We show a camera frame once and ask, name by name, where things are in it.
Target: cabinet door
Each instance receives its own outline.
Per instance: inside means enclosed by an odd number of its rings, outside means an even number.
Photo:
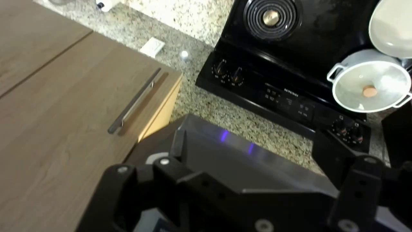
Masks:
[[[153,90],[110,135],[109,126],[159,67]],[[73,231],[103,171],[123,161],[180,76],[92,33],[1,98],[2,229]]]
[[[1,97],[92,30],[30,0],[1,0],[0,32]]]

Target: pot lid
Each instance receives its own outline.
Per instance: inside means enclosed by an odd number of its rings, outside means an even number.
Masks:
[[[333,97],[344,108],[361,113],[382,111],[401,101],[409,92],[410,76],[401,66],[364,62],[337,74]]]
[[[369,37],[380,52],[412,58],[411,0],[381,0],[369,22]]]

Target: black stove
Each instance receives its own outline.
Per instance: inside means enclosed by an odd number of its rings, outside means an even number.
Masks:
[[[369,151],[365,114],[332,95],[327,72],[373,48],[369,19],[379,0],[236,0],[196,85],[312,139],[330,128]]]

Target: stove knob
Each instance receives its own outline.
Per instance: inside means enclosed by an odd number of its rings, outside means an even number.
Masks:
[[[221,60],[218,64],[213,66],[213,73],[217,77],[223,77],[226,76],[227,70],[226,70],[226,60]]]
[[[349,131],[349,136],[351,139],[351,143],[353,144],[361,144],[363,141],[363,130],[361,127],[352,127]]]
[[[237,68],[230,80],[232,81],[232,85],[241,85],[243,83],[242,68]]]
[[[332,125],[332,130],[338,136],[346,135],[346,133],[347,133],[345,122],[343,120],[338,120],[338,121],[334,122],[333,125]]]

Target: stove control panel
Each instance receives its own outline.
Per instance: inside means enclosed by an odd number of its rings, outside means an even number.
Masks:
[[[309,139],[317,128],[324,128],[351,149],[369,152],[368,126],[300,94],[295,83],[286,84],[284,79],[287,76],[265,76],[248,64],[218,59],[212,53],[196,85]]]

